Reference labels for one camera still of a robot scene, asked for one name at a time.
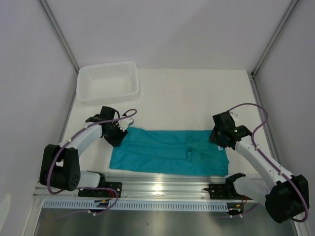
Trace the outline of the teal t-shirt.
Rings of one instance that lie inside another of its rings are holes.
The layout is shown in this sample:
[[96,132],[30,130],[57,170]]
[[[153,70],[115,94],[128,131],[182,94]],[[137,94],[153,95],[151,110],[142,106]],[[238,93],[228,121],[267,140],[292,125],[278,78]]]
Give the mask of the teal t-shirt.
[[225,149],[209,141],[210,130],[145,130],[131,127],[113,149],[109,167],[143,173],[226,176]]

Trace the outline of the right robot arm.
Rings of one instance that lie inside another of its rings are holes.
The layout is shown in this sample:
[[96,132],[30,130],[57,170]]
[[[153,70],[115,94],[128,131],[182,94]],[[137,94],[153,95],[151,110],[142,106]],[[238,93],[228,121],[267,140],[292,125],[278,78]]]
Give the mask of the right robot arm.
[[309,216],[309,186],[303,175],[295,176],[277,161],[266,156],[254,140],[254,132],[236,126],[230,112],[213,116],[214,128],[209,140],[222,148],[231,148],[243,156],[260,174],[265,184],[237,173],[225,180],[225,194],[230,198],[249,197],[264,206],[277,223],[286,220],[305,222]]

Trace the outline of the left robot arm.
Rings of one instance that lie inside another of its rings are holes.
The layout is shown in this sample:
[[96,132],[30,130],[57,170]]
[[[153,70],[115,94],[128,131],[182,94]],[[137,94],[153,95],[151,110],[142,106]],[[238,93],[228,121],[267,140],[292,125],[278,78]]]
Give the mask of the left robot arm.
[[45,147],[39,181],[52,195],[63,191],[89,189],[95,196],[106,193],[105,176],[82,171],[79,157],[96,140],[104,138],[112,147],[118,147],[134,122],[132,116],[103,106],[100,113],[88,118],[83,127],[61,143]]

